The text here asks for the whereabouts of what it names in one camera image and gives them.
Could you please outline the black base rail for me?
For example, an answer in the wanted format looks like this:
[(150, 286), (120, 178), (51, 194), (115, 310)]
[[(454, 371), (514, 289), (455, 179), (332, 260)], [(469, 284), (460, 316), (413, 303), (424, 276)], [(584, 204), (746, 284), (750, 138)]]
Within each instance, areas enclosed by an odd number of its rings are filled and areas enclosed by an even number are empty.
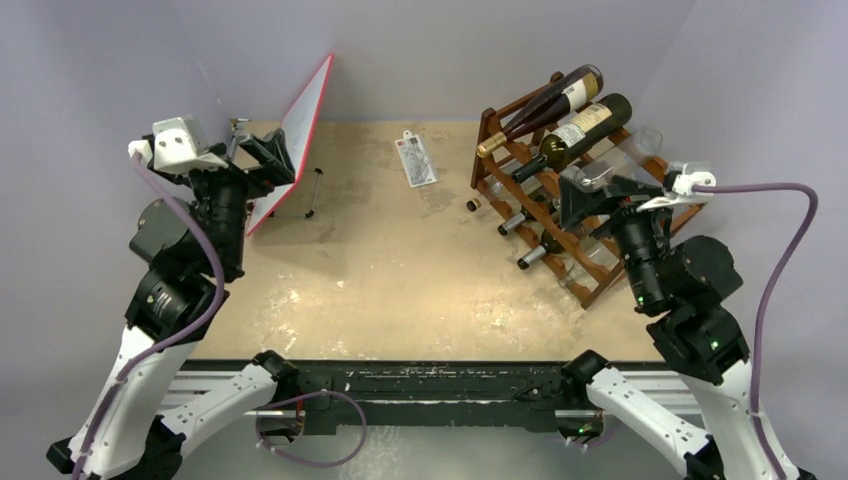
[[(587, 400), (563, 393), (565, 361), (292, 360), (298, 373), (284, 380), (283, 399), (322, 390), (342, 392), (364, 410), (369, 426), (518, 427), (532, 433), (576, 433), (601, 414)], [(246, 360), (187, 360), (169, 386), (160, 411), (231, 384)], [(672, 413), (701, 415), (694, 397), (662, 362), (613, 362), (632, 383)], [(307, 435), (332, 435), (361, 425), (354, 407), (321, 396), (302, 405)]]

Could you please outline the white printed card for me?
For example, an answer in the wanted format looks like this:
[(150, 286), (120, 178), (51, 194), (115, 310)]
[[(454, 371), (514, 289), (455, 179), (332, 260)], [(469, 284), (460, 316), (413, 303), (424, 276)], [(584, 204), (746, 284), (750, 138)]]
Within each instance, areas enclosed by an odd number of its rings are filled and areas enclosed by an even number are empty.
[(437, 169), (418, 134), (405, 130), (394, 141), (409, 186), (418, 188), (440, 180)]

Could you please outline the silver capped bottle upper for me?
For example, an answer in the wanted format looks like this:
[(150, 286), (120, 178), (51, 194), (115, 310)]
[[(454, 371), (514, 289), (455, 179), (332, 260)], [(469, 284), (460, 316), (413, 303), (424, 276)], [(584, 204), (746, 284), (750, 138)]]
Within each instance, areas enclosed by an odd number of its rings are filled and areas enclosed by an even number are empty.
[[(561, 201), (559, 199), (546, 200), (539, 203), (539, 206), (546, 210), (548, 214), (553, 214), (558, 211), (558, 208), (561, 206)], [(526, 207), (522, 207), (520, 211), (513, 215), (512, 217), (505, 220), (497, 227), (497, 232), (501, 236), (507, 236), (509, 233), (514, 231), (517, 227), (522, 226), (526, 222), (535, 221), (536, 217), (529, 212)]]

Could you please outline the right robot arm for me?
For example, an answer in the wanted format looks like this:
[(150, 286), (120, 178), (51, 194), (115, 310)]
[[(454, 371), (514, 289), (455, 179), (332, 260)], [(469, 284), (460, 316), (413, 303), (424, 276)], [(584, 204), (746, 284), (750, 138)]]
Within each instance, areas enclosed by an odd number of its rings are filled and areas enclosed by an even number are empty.
[(627, 167), (569, 167), (559, 190), (563, 226), (603, 217), (593, 236), (618, 247), (636, 311), (650, 318), (654, 347), (694, 396), (704, 424), (672, 413), (591, 350), (563, 367), (564, 399), (613, 415), (686, 479), (807, 478), (762, 409), (762, 339), (747, 340), (723, 305), (743, 283), (728, 247), (704, 235), (671, 241), (674, 208), (709, 202), (720, 192), (715, 176), (675, 164), (652, 185)]

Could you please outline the clear glass bottle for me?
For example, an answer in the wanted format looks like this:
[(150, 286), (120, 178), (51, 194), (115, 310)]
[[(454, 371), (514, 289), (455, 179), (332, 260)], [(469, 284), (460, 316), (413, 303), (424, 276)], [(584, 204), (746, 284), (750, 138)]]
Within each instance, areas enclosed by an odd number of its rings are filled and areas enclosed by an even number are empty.
[(663, 144), (663, 135), (652, 128), (642, 127), (632, 133), (627, 139), (618, 145), (614, 145), (603, 152), (597, 159), (588, 163), (577, 163), (566, 167), (561, 176), (578, 180), (579, 172), (592, 163), (635, 163), (640, 165), (659, 153)]

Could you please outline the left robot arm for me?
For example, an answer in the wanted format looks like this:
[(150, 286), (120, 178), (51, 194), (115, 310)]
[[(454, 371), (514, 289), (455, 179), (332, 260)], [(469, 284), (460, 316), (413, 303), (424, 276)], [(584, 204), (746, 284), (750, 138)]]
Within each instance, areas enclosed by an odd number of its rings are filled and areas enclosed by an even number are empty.
[(131, 251), (147, 263), (128, 305), (109, 379), (80, 430), (53, 443), (47, 460), (75, 479), (170, 479), (212, 434), (257, 407), (284, 409), (299, 393), (298, 370), (272, 351), (255, 355), (223, 386), (162, 411), (188, 355), (243, 275), (248, 203), (294, 181), (282, 129), (242, 136), (256, 160), (238, 168), (224, 144), (202, 144), (185, 127), (159, 128), (128, 147), (153, 187), (163, 181), (194, 193), (162, 196), (138, 219)]

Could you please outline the red framed whiteboard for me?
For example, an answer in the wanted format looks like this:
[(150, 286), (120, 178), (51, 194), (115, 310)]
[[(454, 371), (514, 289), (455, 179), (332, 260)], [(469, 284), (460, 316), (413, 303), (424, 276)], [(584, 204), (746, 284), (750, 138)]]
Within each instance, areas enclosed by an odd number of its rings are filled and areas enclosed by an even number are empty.
[(258, 230), (304, 178), (306, 159), (334, 60), (334, 54), (326, 57), (282, 119), (281, 128), (286, 136), (287, 153), (294, 167), (295, 180), (291, 184), (275, 187), (271, 193), (255, 201), (246, 228), (248, 236)]

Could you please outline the silver capped bottle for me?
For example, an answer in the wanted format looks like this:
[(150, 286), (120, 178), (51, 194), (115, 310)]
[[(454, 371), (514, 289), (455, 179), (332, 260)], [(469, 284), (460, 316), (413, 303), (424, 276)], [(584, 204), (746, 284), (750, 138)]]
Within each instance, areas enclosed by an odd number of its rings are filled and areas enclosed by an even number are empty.
[(516, 264), (521, 270), (526, 270), (533, 262), (545, 255), (558, 255), (564, 251), (565, 247), (549, 231), (545, 231), (539, 244), (521, 256)]
[[(539, 206), (546, 210), (548, 214), (553, 214), (558, 211), (558, 208), (561, 206), (561, 201), (559, 199), (546, 200), (539, 203)], [(497, 227), (497, 232), (501, 236), (507, 236), (509, 233), (514, 231), (517, 227), (522, 226), (526, 222), (535, 221), (536, 217), (529, 212), (526, 207), (522, 207), (520, 211), (513, 215), (512, 217), (505, 220)]]

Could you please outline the dark green wine bottle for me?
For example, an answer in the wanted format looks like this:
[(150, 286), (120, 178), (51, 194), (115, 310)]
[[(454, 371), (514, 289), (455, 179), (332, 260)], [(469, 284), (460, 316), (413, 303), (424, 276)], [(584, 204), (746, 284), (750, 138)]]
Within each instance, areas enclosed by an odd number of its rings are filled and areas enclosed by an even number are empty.
[(558, 170), (587, 153), (600, 140), (623, 127), (632, 117), (630, 101), (620, 93), (610, 93), (589, 105), (546, 135), (539, 152), (510, 176), (522, 183), (543, 171)]

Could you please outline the wooden wine rack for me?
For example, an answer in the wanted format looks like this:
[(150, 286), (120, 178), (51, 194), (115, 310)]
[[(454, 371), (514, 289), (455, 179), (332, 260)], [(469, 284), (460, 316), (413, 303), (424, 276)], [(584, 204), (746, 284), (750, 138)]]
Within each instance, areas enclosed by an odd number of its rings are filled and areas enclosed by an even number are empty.
[(624, 254), (608, 219), (622, 215), (634, 236), (665, 248), (697, 212), (671, 204), (637, 206), (662, 196), (666, 162), (657, 156), (661, 136), (630, 133), (632, 105), (604, 94), (604, 76), (592, 64), (549, 82), (500, 109), (486, 109), (478, 130), (466, 207), (490, 205), (503, 219), (502, 236), (517, 234), (528, 246), (516, 264), (545, 264), (584, 308), (625, 272)]

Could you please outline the small dark cork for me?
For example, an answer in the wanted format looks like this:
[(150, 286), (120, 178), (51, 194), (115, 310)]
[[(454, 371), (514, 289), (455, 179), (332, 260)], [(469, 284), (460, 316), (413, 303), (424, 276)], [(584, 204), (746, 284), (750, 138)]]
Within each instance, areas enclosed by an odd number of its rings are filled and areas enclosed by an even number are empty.
[(480, 209), (482, 206), (482, 202), (479, 198), (473, 198), (466, 202), (466, 208), (469, 212), (475, 212)]

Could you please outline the gold capped red wine bottle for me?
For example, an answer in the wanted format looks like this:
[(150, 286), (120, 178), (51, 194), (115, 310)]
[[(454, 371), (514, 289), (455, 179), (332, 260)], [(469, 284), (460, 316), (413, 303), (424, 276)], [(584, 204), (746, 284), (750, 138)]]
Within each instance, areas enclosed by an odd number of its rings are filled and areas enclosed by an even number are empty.
[(585, 64), (545, 87), (521, 108), (502, 129), (481, 141), (476, 155), (484, 158), (518, 137), (557, 122), (586, 106), (603, 89), (604, 76), (592, 64)]

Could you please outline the silver capped bottle lower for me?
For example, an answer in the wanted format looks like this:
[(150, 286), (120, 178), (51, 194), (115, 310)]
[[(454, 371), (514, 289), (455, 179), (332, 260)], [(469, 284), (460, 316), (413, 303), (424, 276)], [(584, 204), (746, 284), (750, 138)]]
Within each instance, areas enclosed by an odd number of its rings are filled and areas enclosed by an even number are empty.
[(539, 244), (521, 256), (516, 264), (521, 270), (526, 270), (533, 262), (545, 255), (558, 255), (564, 251), (565, 247), (549, 231), (545, 231)]

